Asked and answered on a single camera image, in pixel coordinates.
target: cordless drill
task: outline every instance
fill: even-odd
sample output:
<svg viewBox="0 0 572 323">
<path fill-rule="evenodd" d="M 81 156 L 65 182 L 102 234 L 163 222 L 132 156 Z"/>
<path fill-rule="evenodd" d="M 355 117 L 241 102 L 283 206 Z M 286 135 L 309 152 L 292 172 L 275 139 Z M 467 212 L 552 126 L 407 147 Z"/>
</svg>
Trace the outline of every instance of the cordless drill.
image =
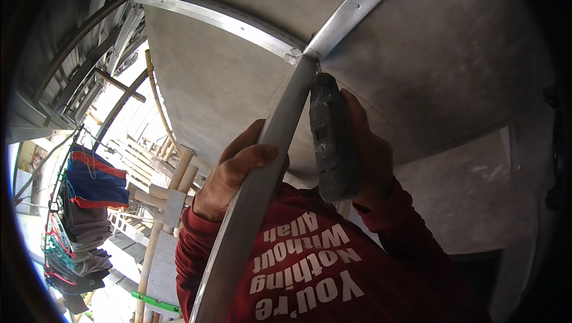
<svg viewBox="0 0 572 323">
<path fill-rule="evenodd" d="M 361 189 L 361 166 L 349 108 L 336 79 L 319 67 L 310 87 L 310 128 L 320 196 L 328 203 L 356 198 Z"/>
</svg>

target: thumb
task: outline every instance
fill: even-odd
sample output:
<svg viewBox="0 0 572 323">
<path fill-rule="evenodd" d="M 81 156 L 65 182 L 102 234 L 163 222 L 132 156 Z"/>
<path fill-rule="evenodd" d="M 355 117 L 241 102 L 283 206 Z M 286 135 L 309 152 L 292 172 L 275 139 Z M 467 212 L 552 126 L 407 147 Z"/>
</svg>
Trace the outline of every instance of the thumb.
<svg viewBox="0 0 572 323">
<path fill-rule="evenodd" d="M 221 166 L 221 176 L 228 185 L 239 185 L 255 167 L 268 165 L 278 156 L 278 147 L 257 144 L 238 152 Z"/>
</svg>

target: metal channel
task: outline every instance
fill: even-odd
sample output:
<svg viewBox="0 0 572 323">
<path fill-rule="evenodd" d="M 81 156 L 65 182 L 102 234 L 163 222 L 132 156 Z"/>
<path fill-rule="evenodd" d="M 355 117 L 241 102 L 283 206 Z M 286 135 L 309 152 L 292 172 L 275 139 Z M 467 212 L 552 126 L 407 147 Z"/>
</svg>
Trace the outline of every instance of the metal channel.
<svg viewBox="0 0 572 323">
<path fill-rule="evenodd" d="M 37 103 L 42 98 L 43 92 L 46 90 L 47 85 L 50 83 L 55 72 L 60 68 L 62 62 L 68 57 L 70 52 L 82 41 L 101 20 L 105 19 L 111 12 L 117 9 L 120 5 L 128 0 L 111 0 L 105 4 L 101 9 L 96 11 L 90 16 L 76 31 L 72 34 L 68 41 L 58 50 L 54 55 L 52 61 L 48 66 L 47 73 L 44 75 L 42 82 L 38 86 L 38 90 L 34 95 L 34 103 Z"/>
<path fill-rule="evenodd" d="M 255 17 L 213 0 L 134 0 L 173 11 L 231 32 L 295 64 L 305 42 Z"/>
<path fill-rule="evenodd" d="M 104 88 L 104 85 L 100 81 L 95 81 L 95 83 L 91 86 L 88 93 L 83 97 L 81 103 L 77 106 L 73 113 L 70 113 L 74 116 L 75 121 L 81 120 L 83 116 L 88 111 L 89 106 L 96 100 L 100 91 Z"/>
<path fill-rule="evenodd" d="M 270 165 L 253 169 L 226 211 L 198 287 L 189 322 L 224 322 L 248 256 L 278 181 L 300 114 L 308 98 L 316 60 L 301 56 L 268 116 L 259 143 L 278 147 Z"/>
<path fill-rule="evenodd" d="M 125 50 L 123 50 L 123 54 L 121 55 L 121 57 L 117 61 L 116 70 L 118 67 L 123 65 L 123 62 L 125 62 L 127 60 L 127 58 L 129 56 L 131 56 L 139 48 L 139 46 L 143 45 L 143 43 L 145 41 L 147 41 L 147 34 L 141 36 L 141 38 L 139 38 L 138 40 L 133 41 L 132 43 L 128 44 L 127 47 L 125 48 Z"/>
<path fill-rule="evenodd" d="M 127 18 L 125 22 L 121 26 L 121 32 L 115 41 L 115 45 L 113 46 L 113 53 L 111 54 L 107 66 L 107 72 L 109 74 L 113 74 L 119 66 L 119 58 L 125 48 L 128 45 L 129 38 L 139 26 L 139 23 L 145 17 L 145 12 L 143 11 L 143 7 L 139 4 L 133 4 L 131 2 L 127 3 Z"/>
<path fill-rule="evenodd" d="M 95 50 L 88 55 L 88 58 L 81 64 L 80 68 L 74 73 L 73 77 L 69 80 L 68 85 L 63 88 L 63 91 L 55 102 L 54 108 L 55 111 L 58 112 L 61 110 L 63 105 L 69 103 L 70 99 L 76 93 L 77 88 L 80 84 L 85 81 L 86 77 L 89 78 L 89 74 L 92 72 L 94 67 L 96 66 L 97 62 L 109 51 L 109 49 L 113 46 L 121 28 L 115 29 L 104 42 L 101 43 Z"/>
<path fill-rule="evenodd" d="M 304 55 L 323 60 L 382 0 L 345 0 L 314 35 Z"/>
</svg>

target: hand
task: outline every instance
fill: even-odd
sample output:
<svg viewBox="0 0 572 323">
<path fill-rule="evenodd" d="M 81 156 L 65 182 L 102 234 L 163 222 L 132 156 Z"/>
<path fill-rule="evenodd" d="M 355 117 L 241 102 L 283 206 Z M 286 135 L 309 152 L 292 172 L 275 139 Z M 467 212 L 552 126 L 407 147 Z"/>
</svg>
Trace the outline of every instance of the hand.
<svg viewBox="0 0 572 323">
<path fill-rule="evenodd" d="M 393 191 L 393 149 L 388 141 L 371 133 L 366 110 L 358 99 L 346 89 L 341 89 L 349 107 L 354 138 L 360 157 L 361 192 L 354 203 L 375 210 L 389 198 Z"/>
<path fill-rule="evenodd" d="M 203 188 L 195 195 L 193 212 L 197 216 L 222 222 L 248 172 L 268 165 L 278 156 L 278 147 L 255 144 L 264 122 L 264 119 L 255 120 L 223 151 Z"/>
</svg>

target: maroon shirt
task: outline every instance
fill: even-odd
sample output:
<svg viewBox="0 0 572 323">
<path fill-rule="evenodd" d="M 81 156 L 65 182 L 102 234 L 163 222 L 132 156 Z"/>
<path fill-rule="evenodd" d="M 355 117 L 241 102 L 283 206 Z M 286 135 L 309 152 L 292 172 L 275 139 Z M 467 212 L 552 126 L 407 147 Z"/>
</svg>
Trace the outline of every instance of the maroon shirt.
<svg viewBox="0 0 572 323">
<path fill-rule="evenodd" d="M 490 322 L 396 181 L 360 214 L 381 249 L 332 205 L 283 184 L 264 216 L 228 322 Z M 188 321 L 220 224 L 187 208 L 175 253 Z"/>
</svg>

